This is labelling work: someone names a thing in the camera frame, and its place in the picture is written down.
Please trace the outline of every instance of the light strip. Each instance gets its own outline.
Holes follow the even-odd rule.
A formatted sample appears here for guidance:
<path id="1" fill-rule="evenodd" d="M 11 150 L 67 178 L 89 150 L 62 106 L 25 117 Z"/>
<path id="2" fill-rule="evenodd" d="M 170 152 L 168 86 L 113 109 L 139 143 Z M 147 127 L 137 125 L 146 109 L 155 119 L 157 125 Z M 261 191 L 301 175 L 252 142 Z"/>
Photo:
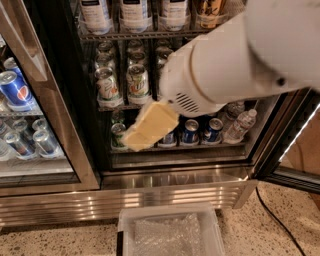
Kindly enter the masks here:
<path id="1" fill-rule="evenodd" d="M 296 140 L 298 139 L 298 137 L 301 135 L 302 131 L 307 127 L 307 125 L 309 124 L 310 120 L 315 116 L 317 110 L 320 108 L 320 104 L 318 104 L 318 106 L 316 107 L 315 111 L 313 111 L 313 113 L 310 115 L 310 117 L 308 118 L 307 122 L 305 122 L 305 124 L 302 126 L 301 130 L 297 133 L 296 137 L 293 139 L 293 141 L 290 143 L 290 145 L 287 147 L 287 149 L 284 151 L 283 155 L 280 157 L 279 161 L 282 161 L 282 158 L 285 156 L 285 154 L 287 154 L 287 152 L 289 151 L 289 149 L 291 148 L 291 146 L 296 142 Z"/>

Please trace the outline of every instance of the power cord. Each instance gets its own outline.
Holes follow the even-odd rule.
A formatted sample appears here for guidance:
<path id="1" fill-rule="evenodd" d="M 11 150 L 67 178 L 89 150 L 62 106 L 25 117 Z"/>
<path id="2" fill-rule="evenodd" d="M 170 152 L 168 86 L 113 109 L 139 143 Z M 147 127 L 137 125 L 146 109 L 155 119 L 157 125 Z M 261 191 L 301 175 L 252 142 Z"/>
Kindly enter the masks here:
<path id="1" fill-rule="evenodd" d="M 256 188 L 256 192 L 257 192 L 257 196 L 258 199 L 261 203 L 261 205 L 263 206 L 263 208 L 267 211 L 267 213 L 273 218 L 274 221 L 277 222 L 277 224 L 279 224 L 287 233 L 287 235 L 290 237 L 290 239 L 292 240 L 292 242 L 294 243 L 294 245 L 298 248 L 298 250 L 300 251 L 302 256 L 306 256 L 306 254 L 304 253 L 304 251 L 302 250 L 301 246 L 298 244 L 297 240 L 294 238 L 294 236 L 292 235 L 292 233 L 289 231 L 289 229 L 287 229 L 287 227 L 281 222 L 281 220 L 279 220 L 277 218 L 277 216 L 274 215 L 274 213 L 266 206 L 266 204 L 264 203 L 264 201 L 262 200 L 259 190 L 258 188 Z"/>

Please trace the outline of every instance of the speckled floor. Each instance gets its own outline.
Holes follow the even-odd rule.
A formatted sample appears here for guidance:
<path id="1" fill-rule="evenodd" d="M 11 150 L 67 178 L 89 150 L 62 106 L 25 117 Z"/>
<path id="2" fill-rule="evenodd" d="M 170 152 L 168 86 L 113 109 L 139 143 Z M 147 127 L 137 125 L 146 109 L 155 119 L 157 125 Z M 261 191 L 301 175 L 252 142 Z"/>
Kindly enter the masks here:
<path id="1" fill-rule="evenodd" d="M 320 212 L 308 193 L 260 183 L 261 197 L 308 256 L 320 255 Z M 217 211 L 227 256 L 297 256 L 299 251 L 254 192 L 237 210 Z M 3 228 L 0 255 L 116 255 L 116 220 Z"/>

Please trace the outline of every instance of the vent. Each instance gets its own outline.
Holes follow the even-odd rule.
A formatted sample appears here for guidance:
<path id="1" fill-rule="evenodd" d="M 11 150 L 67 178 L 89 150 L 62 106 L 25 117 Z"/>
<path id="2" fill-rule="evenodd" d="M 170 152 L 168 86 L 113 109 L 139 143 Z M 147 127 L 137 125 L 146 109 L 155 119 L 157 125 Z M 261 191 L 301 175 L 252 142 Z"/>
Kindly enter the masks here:
<path id="1" fill-rule="evenodd" d="M 198 112 L 198 105 L 186 94 L 178 93 L 176 95 L 176 103 L 186 112 Z"/>

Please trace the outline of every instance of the white device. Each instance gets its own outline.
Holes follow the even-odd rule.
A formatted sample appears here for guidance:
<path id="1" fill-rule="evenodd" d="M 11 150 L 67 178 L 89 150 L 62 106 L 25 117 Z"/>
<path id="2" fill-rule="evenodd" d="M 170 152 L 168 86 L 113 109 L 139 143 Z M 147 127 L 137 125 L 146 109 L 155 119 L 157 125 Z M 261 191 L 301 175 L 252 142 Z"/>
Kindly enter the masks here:
<path id="1" fill-rule="evenodd" d="M 320 0 L 251 0 L 169 56 L 160 92 L 187 117 L 225 104 L 320 88 Z"/>

